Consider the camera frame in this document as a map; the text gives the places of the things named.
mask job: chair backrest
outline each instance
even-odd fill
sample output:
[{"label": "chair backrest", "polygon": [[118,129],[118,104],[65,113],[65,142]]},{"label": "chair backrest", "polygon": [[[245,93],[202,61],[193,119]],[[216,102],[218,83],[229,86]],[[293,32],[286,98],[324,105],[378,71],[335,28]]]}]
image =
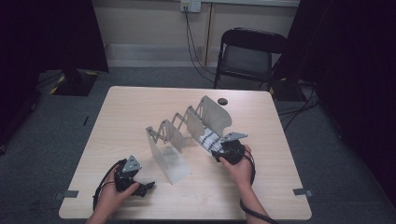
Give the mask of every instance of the chair backrest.
[{"label": "chair backrest", "polygon": [[221,48],[226,44],[244,49],[283,53],[287,42],[283,35],[248,28],[233,28],[222,35]]}]

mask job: electrical outlet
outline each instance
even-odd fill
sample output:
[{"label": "electrical outlet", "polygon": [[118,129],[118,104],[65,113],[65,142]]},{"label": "electrical outlet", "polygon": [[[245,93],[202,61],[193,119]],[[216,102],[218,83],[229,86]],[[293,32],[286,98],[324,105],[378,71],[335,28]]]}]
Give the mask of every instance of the electrical outlet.
[{"label": "electrical outlet", "polygon": [[191,1],[180,1],[180,11],[191,11]]},{"label": "electrical outlet", "polygon": [[201,2],[198,1],[180,1],[180,11],[184,12],[201,12]]}]

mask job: black tape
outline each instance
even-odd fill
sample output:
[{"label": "black tape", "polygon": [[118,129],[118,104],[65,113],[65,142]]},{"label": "black tape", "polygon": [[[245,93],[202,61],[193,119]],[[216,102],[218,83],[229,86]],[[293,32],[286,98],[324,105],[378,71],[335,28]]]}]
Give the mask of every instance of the black tape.
[{"label": "black tape", "polygon": [[312,190],[305,190],[305,189],[294,189],[293,190],[294,195],[306,195],[306,197],[312,197],[314,196],[314,193],[312,192]]},{"label": "black tape", "polygon": [[64,193],[56,193],[53,197],[54,200],[63,200],[64,198],[77,198],[78,190],[67,190]]}]

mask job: power cord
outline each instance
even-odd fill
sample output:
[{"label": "power cord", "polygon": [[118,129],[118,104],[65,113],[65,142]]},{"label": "power cord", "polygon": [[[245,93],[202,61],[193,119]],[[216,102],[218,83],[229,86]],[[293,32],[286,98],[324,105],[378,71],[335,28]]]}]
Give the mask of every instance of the power cord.
[{"label": "power cord", "polygon": [[307,107],[308,103],[312,100],[312,97],[314,95],[316,89],[316,85],[312,86],[312,91],[311,94],[309,96],[309,98],[306,100],[305,104],[297,111],[295,111],[294,115],[292,116],[291,120],[289,120],[288,124],[285,126],[285,128],[283,129],[283,132],[286,132],[286,130],[289,128],[290,124],[293,122],[293,120],[303,111],[309,109],[309,107]]},{"label": "power cord", "polygon": [[[317,101],[315,101],[315,102],[312,100],[311,105],[310,105],[310,106],[306,106],[306,107],[303,109],[303,111],[312,109],[313,107],[315,107],[315,106],[318,105],[318,104],[320,104],[320,100],[317,100]],[[286,109],[279,110],[279,111],[278,111],[278,115],[279,115],[279,116],[284,116],[284,115],[294,114],[294,113],[298,112],[299,110],[300,110],[300,107],[286,108]]]},{"label": "power cord", "polygon": [[198,64],[201,66],[201,68],[204,69],[206,72],[208,72],[208,73],[210,73],[210,74],[213,74],[213,75],[216,74],[216,73],[214,73],[214,72],[212,72],[212,71],[207,70],[203,65],[201,65],[201,63],[200,63],[199,60],[198,60],[198,55],[197,55],[196,50],[195,50],[195,44],[194,44],[194,40],[193,40],[193,38],[192,38],[192,33],[191,33],[191,28],[190,28],[190,22],[189,22],[189,16],[188,16],[188,9],[189,9],[189,8],[188,8],[188,7],[183,7],[183,8],[184,8],[184,15],[185,15],[185,17],[186,17],[186,23],[187,23],[187,43],[188,43],[188,46],[189,46],[189,54],[190,54],[190,58],[191,58],[192,65],[194,66],[195,70],[198,72],[198,74],[199,74],[201,77],[203,77],[203,78],[209,80],[211,83],[214,84],[215,82],[214,82],[213,80],[211,80],[210,78],[204,76],[204,75],[198,70],[197,66],[195,65],[194,59],[192,58],[191,44],[192,44],[192,48],[193,48],[193,51],[194,51],[194,55],[195,55],[196,62],[198,62]]}]

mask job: black backdrop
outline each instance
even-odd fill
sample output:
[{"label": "black backdrop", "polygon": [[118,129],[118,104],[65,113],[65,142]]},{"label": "black backdrop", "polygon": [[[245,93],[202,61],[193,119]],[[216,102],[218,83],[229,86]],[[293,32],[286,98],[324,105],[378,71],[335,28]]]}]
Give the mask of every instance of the black backdrop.
[{"label": "black backdrop", "polygon": [[316,82],[342,139],[396,204],[395,1],[301,0],[277,77]]},{"label": "black backdrop", "polygon": [[29,111],[38,75],[65,64],[108,72],[91,0],[0,1],[0,144]]}]

